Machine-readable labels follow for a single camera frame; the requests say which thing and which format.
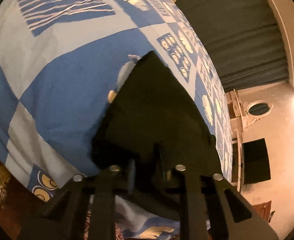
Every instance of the patterned fabric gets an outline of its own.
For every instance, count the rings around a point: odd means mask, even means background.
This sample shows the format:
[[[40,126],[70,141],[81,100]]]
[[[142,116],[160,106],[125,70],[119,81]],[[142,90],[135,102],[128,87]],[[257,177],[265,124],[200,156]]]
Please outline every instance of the patterned fabric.
[[[91,139],[137,60],[154,50],[194,99],[231,179],[226,98],[171,0],[4,0],[0,6],[0,160],[48,201],[74,174],[99,172]],[[116,197],[124,237],[169,239],[179,222]]]

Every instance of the bed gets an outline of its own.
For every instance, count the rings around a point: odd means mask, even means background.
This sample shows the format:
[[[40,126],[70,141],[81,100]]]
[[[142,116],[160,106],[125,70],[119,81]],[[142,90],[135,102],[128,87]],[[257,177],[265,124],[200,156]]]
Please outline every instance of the bed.
[[[0,160],[49,201],[73,175],[99,172],[91,139],[135,63],[154,50],[197,105],[224,177],[231,129],[217,72],[172,0],[4,0],[0,5]],[[179,222],[116,198],[124,237],[168,239]]]

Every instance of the dark curtain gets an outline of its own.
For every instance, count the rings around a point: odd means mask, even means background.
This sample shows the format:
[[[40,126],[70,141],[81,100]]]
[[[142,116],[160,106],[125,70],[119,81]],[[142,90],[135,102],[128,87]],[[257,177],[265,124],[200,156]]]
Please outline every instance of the dark curtain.
[[[276,19],[266,0],[178,0],[225,92],[289,79]]]

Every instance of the brown floor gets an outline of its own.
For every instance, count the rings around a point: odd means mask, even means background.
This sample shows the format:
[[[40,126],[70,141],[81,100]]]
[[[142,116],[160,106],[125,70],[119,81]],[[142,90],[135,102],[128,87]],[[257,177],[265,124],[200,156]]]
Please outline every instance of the brown floor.
[[[0,204],[0,225],[12,240],[16,240],[26,219],[44,204],[11,176],[6,186],[7,198]]]

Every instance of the gray curtain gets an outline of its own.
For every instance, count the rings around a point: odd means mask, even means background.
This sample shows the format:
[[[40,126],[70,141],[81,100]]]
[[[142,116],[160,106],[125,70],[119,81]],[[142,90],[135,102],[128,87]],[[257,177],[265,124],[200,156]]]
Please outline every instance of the gray curtain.
[[[289,79],[276,19],[266,0],[178,0],[225,92]]]

